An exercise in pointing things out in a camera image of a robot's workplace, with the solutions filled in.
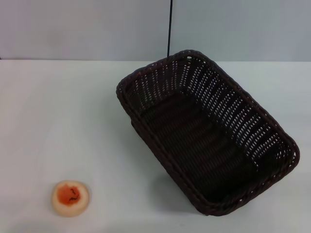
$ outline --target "black cable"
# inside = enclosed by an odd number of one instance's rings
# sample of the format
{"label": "black cable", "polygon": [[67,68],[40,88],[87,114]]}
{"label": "black cable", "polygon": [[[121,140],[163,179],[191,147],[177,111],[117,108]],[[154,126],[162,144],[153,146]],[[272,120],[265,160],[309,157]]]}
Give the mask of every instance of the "black cable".
{"label": "black cable", "polygon": [[170,5],[170,24],[169,24],[169,41],[167,43],[167,56],[170,55],[171,28],[172,28],[172,11],[173,11],[173,0],[171,0],[171,5]]}

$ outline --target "wicker basket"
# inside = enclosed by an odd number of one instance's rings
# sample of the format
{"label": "wicker basket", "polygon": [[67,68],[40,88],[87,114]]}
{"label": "wicker basket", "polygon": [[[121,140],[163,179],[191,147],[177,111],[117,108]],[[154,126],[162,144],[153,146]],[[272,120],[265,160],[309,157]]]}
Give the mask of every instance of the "wicker basket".
{"label": "wicker basket", "polygon": [[240,208],[299,162],[294,140],[200,52],[136,70],[117,95],[137,133],[205,215]]}

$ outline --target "orange topping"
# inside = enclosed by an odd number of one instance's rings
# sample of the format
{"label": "orange topping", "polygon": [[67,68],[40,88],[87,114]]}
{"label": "orange topping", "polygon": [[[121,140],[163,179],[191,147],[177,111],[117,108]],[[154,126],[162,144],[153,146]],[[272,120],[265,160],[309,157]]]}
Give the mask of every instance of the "orange topping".
{"label": "orange topping", "polygon": [[72,206],[80,200],[80,192],[76,186],[69,187],[65,184],[57,190],[57,197],[60,203]]}

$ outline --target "basket rim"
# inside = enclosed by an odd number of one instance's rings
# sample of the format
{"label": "basket rim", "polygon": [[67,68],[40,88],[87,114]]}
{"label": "basket rim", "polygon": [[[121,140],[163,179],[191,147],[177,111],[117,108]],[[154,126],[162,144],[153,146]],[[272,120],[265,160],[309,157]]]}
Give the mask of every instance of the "basket rim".
{"label": "basket rim", "polygon": [[[181,169],[179,168],[179,165],[171,159],[171,155],[165,150],[165,148],[161,145],[160,140],[157,138],[156,135],[153,134],[153,132],[149,129],[149,126],[144,120],[140,117],[139,112],[132,106],[131,102],[129,101],[125,90],[129,84],[134,82],[136,79],[138,79],[141,76],[144,76],[145,74],[154,71],[156,69],[159,69],[167,64],[172,63],[173,61],[177,61],[180,59],[187,59],[187,57],[194,57],[197,59],[200,59],[203,62],[208,63],[215,71],[217,71],[219,78],[224,80],[232,89],[242,97],[244,101],[246,101],[257,113],[260,117],[262,117],[265,122],[269,124],[270,127],[274,128],[275,131],[278,133],[278,135],[288,143],[290,146],[290,149],[293,150],[293,157],[290,160],[287,160],[286,163],[282,164],[280,168],[277,170],[277,172],[267,175],[264,178],[261,178],[256,182],[254,185],[249,187],[246,191],[244,191],[242,194],[236,196],[233,200],[227,200],[224,202],[211,202],[207,199],[205,199],[198,190],[192,185],[191,181],[188,180],[188,178],[183,174]],[[300,159],[300,151],[295,143],[295,141],[282,129],[282,127],[278,124],[278,122],[264,109],[262,108],[252,97],[251,95],[246,92],[237,82],[235,82],[227,73],[225,73],[214,61],[210,60],[208,57],[203,55],[199,51],[195,50],[184,50],[181,52],[178,52],[174,55],[171,55],[167,58],[161,59],[157,62],[151,63],[145,67],[139,68],[135,70],[133,73],[129,74],[125,78],[123,78],[120,83],[117,86],[117,96],[122,103],[121,99],[124,100],[125,108],[129,110],[132,114],[131,116],[134,117],[134,121],[139,122],[142,124],[142,126],[145,128],[146,132],[148,134],[152,135],[153,141],[158,147],[158,149],[163,153],[163,156],[165,156],[166,159],[169,160],[169,162],[177,169],[176,172],[179,173],[180,178],[184,180],[184,185],[186,185],[187,189],[191,193],[195,195],[195,197],[200,201],[201,204],[203,204],[206,208],[209,209],[208,212],[210,212],[213,215],[225,215],[229,214],[232,211],[236,210],[237,208],[240,208],[241,206],[247,204],[250,200],[267,190],[270,186],[281,180],[283,177],[285,177],[288,173],[290,173],[298,164]],[[253,193],[251,190],[258,189],[257,192]],[[216,211],[215,208],[221,207],[223,210],[223,213],[219,214],[219,211]]]}

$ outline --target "woven pattern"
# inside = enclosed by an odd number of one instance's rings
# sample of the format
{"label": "woven pattern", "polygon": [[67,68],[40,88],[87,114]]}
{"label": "woven pattern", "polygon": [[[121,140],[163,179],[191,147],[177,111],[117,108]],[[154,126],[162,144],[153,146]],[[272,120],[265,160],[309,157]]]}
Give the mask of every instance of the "woven pattern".
{"label": "woven pattern", "polygon": [[213,61],[182,51],[123,79],[132,125],[206,215],[245,205],[298,164],[279,124]]}

